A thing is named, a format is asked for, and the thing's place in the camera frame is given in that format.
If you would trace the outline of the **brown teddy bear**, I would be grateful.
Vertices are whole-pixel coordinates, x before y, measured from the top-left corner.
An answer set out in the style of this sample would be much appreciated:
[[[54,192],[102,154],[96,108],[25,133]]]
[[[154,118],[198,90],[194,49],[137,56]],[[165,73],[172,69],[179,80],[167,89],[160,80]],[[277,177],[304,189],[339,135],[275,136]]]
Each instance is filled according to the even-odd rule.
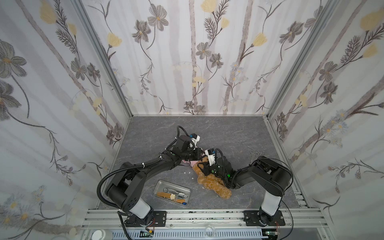
[[[209,162],[208,157],[204,157],[201,162]],[[214,191],[222,199],[229,199],[232,196],[232,191],[225,186],[220,178],[215,177],[213,174],[205,176],[198,168],[198,163],[192,168],[198,176],[198,184],[202,185],[205,189]]]

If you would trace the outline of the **pink teddy hoodie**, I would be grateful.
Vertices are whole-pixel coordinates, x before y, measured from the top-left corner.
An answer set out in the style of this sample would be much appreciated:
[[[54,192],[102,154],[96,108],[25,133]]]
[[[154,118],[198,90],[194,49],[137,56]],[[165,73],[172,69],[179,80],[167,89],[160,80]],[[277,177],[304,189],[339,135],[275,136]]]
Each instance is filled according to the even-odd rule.
[[[202,159],[200,161],[185,161],[184,159],[185,159],[186,153],[182,153],[182,166],[186,166],[186,167],[193,167],[195,164],[201,162],[204,157],[206,157],[205,151],[203,150]]]

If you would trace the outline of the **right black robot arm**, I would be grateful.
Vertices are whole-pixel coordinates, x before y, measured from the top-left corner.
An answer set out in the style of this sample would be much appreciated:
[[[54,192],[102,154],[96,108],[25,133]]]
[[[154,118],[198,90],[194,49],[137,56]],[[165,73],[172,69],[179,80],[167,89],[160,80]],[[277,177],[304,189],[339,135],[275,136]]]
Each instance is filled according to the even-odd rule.
[[[235,171],[219,149],[206,150],[205,156],[194,164],[193,169],[198,174],[198,183],[223,199],[229,199],[232,190],[246,184],[257,182],[262,186],[266,193],[255,220],[262,227],[275,222],[285,191],[293,181],[290,169],[265,156],[259,156],[247,167]]]

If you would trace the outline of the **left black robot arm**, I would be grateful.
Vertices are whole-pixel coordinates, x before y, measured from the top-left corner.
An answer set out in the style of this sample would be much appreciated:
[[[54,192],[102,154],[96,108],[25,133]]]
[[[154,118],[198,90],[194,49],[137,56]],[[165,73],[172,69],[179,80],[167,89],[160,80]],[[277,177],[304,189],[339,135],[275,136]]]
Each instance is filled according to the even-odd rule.
[[[199,140],[200,136],[196,134],[182,135],[174,139],[159,157],[149,162],[123,164],[100,180],[97,197],[105,205],[119,209],[119,214],[133,214],[142,226],[152,224],[154,210],[141,198],[146,181],[180,166],[182,161],[199,161],[202,156],[202,150],[197,147]]]

